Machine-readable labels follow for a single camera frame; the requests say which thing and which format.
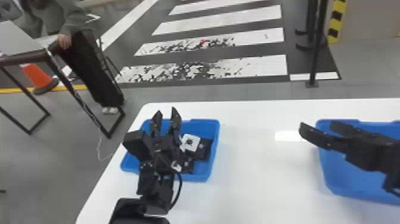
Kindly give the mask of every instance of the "blue plastic tray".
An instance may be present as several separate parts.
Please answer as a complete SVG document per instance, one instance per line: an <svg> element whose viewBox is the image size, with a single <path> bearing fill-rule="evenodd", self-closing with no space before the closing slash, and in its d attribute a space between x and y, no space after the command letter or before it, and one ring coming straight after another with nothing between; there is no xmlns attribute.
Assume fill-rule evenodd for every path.
<svg viewBox="0 0 400 224"><path fill-rule="evenodd" d="M330 122L319 120L316 128L331 135ZM377 132L391 138L400 139L400 122L373 123L359 120L335 120L359 127L369 132ZM332 193L381 203L400 204L400 198L387 193L383 188L385 175L380 172L366 172L345 161L342 153L319 149L321 166L326 186Z"/></svg>
<svg viewBox="0 0 400 224"><path fill-rule="evenodd" d="M141 130L149 133L150 120L146 120ZM169 127L170 120L162 120L161 123L161 134L165 134ZM215 152L217 151L218 144L218 134L220 132L220 122L218 120L210 119L192 119L182 121L182 126L180 128L180 135L191 134L196 135L201 138L212 139L212 146L210 151L210 158L208 161L196 161L193 168L193 174L182 174L182 179L184 181L196 181L205 182L211 174L211 169L213 168L213 162L215 158ZM124 159L121 163L121 169L125 172L132 172L139 174L139 160L128 152L126 153Z"/></svg>

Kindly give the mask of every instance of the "concrete floor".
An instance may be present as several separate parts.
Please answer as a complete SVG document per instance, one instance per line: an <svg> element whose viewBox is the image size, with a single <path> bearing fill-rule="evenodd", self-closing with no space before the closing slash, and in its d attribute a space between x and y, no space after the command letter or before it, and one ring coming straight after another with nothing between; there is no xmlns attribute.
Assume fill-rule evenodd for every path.
<svg viewBox="0 0 400 224"><path fill-rule="evenodd" d="M112 139L102 138L101 157L117 149L149 102L400 97L399 48L400 39L332 45L342 80L321 81L317 89L302 82L125 89L127 117ZM79 94L100 113L88 92ZM0 116L0 188L8 190L0 195L0 223L73 223L109 161L98 160L101 134L69 93L38 100L52 117L32 136ZM40 116L23 94L0 95L0 105L27 126Z"/></svg>

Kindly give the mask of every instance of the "floor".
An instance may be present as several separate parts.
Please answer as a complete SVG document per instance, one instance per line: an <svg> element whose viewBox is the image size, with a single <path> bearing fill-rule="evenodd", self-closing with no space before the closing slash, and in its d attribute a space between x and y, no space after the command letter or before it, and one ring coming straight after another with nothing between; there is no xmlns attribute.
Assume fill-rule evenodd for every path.
<svg viewBox="0 0 400 224"><path fill-rule="evenodd" d="M117 82L123 88L307 79L313 51L296 48L307 36L294 31L305 27L307 0L147 0L138 8L142 6L146 10L129 13L118 22L128 24L125 32L118 33L121 29L115 27L107 31L118 33L112 42L104 29L110 27L108 17L93 12L101 18L89 23L102 35L106 54L121 70ZM340 79L329 48L321 49L319 59L317 79ZM19 68L11 69L29 84ZM62 70L69 74L67 67ZM0 88L12 85L6 80Z"/></svg>
<svg viewBox="0 0 400 224"><path fill-rule="evenodd" d="M135 7L128 3L100 7L93 13L103 18L116 8ZM119 18L129 11L121 10ZM123 45L117 46L107 53L117 55L124 49ZM399 48L400 39L331 45L342 79L321 80L316 89L305 88L304 82L124 89L127 117L111 140L102 137L69 93L50 92L40 96L38 100L52 117L34 135L25 135L0 116L0 188L8 190L0 195L0 223L73 223L107 166L107 156L116 150L146 103L400 97ZM79 94L102 121L112 122L115 117L101 116L101 109L87 91ZM2 94L0 104L27 126L40 116L23 94Z"/></svg>

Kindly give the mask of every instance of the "white sneaker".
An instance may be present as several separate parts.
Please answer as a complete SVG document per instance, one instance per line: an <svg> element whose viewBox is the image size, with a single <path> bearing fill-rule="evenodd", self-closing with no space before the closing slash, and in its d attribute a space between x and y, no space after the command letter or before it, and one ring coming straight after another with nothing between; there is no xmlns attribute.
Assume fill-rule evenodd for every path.
<svg viewBox="0 0 400 224"><path fill-rule="evenodd" d="M109 107L108 114L117 114L118 108L117 107Z"/></svg>
<svg viewBox="0 0 400 224"><path fill-rule="evenodd" d="M103 107L103 109L101 111L103 112L103 114L108 114L110 112L110 108L109 107Z"/></svg>

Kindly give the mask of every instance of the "robotic arm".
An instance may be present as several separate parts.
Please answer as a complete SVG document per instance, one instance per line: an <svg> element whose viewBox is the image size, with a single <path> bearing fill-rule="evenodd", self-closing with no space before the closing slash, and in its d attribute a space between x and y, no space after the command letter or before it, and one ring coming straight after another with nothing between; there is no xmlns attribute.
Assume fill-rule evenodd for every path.
<svg viewBox="0 0 400 224"><path fill-rule="evenodd" d="M160 215L167 214L176 204L182 188L180 174L191 173L193 160L179 148L182 118L177 110L172 108L166 135L161 135L162 119L163 115L157 111L151 119L149 135L137 130L127 133L124 138L123 145L140 161L136 192L140 198L121 198L110 224L169 223ZM175 175L179 179L179 188L173 200Z"/></svg>
<svg viewBox="0 0 400 224"><path fill-rule="evenodd" d="M371 133L342 123L331 122L330 130L342 135L332 136L305 123L300 124L300 135L325 150L346 155L346 161L365 171L386 174L382 188L400 197L400 141L380 133Z"/></svg>

